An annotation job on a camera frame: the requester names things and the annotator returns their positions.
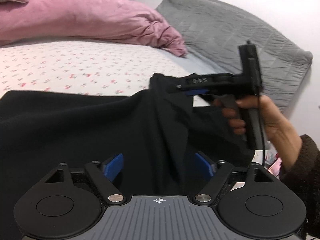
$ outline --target screw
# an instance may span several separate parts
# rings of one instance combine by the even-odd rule
[[[202,203],[209,202],[211,200],[211,197],[206,194],[200,194],[196,196],[196,200]]]
[[[124,197],[120,194],[113,194],[108,197],[108,200],[111,202],[120,202],[124,199]]]

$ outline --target brown sweater sleeve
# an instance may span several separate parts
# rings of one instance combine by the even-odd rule
[[[281,181],[306,205],[306,232],[320,238],[320,153],[308,135],[302,135],[301,139],[299,157],[291,170],[281,176]]]

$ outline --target hand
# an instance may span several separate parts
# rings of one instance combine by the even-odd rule
[[[236,101],[240,108],[258,108],[258,97],[247,96]],[[215,106],[222,106],[219,99],[216,99],[213,104]],[[269,141],[272,141],[279,129],[283,127],[288,121],[280,112],[275,103],[267,96],[260,97],[260,112],[264,120],[265,131]],[[241,119],[236,119],[236,111],[231,108],[223,108],[222,114],[229,119],[230,126],[234,129],[234,133],[242,135],[245,133],[246,123]]]
[[[257,108],[258,97],[247,96],[237,100],[236,103],[240,108],[244,109]],[[222,105],[218,99],[216,99],[213,104],[215,106]],[[302,147],[302,140],[291,123],[284,117],[269,97],[260,97],[260,112],[264,120],[268,140],[276,147],[282,159],[282,164],[288,171],[298,159]],[[235,110],[223,108],[222,114],[229,119],[229,124],[234,129],[234,133],[239,135],[245,133],[246,124],[243,120],[236,119]]]

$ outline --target gray pillow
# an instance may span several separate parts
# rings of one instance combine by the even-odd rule
[[[312,54],[300,49],[258,17],[217,0],[163,0],[156,9],[184,37],[191,52],[242,72],[238,45],[257,46],[264,93],[283,111],[301,84]]]

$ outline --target cable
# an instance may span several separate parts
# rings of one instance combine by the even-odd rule
[[[265,143],[264,143],[264,134],[263,134],[262,123],[261,123],[260,93],[258,93],[258,116],[259,116],[259,127],[260,127],[261,140],[262,140],[262,166],[264,167],[265,160],[266,160],[266,146],[265,146]]]

